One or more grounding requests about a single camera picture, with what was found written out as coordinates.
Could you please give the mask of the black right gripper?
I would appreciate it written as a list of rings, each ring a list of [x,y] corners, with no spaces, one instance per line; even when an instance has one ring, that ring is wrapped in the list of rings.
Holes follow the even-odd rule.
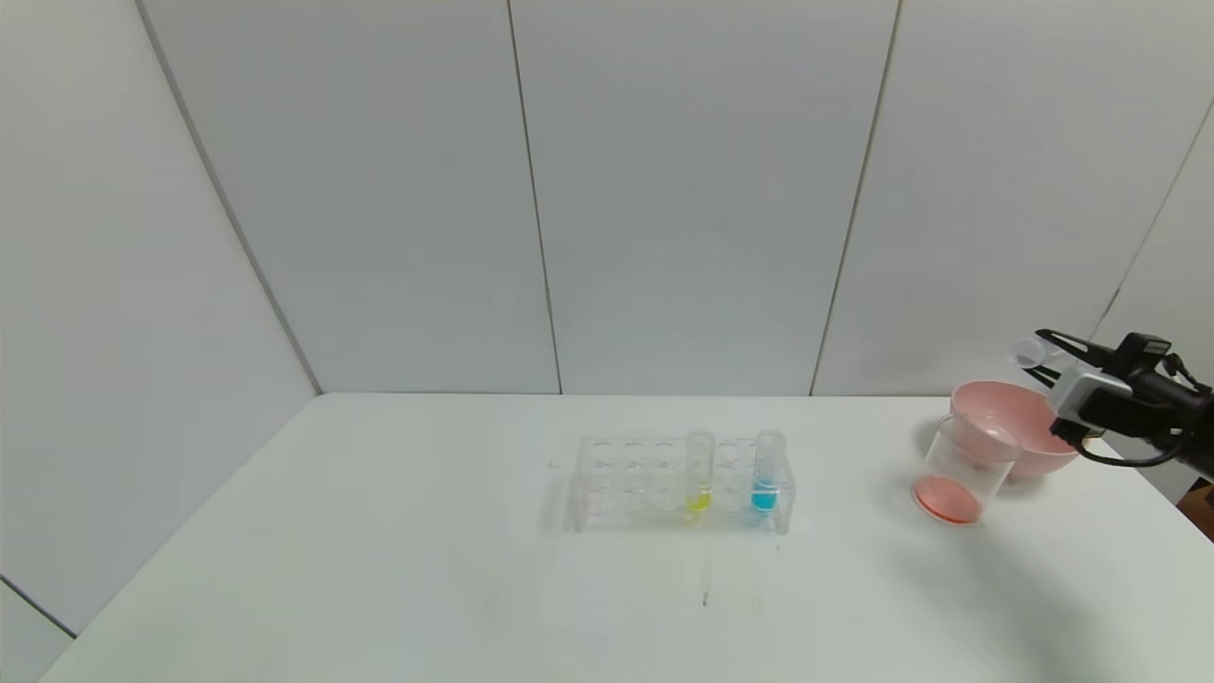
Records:
[[[1189,372],[1180,355],[1172,351],[1172,342],[1145,332],[1129,332],[1114,347],[1096,345],[1088,338],[1057,332],[1049,328],[1036,330],[1036,337],[1088,366],[1105,368],[1139,395],[1197,395],[1198,381]],[[1057,385],[1057,369],[1048,366],[1021,368],[1045,388]]]

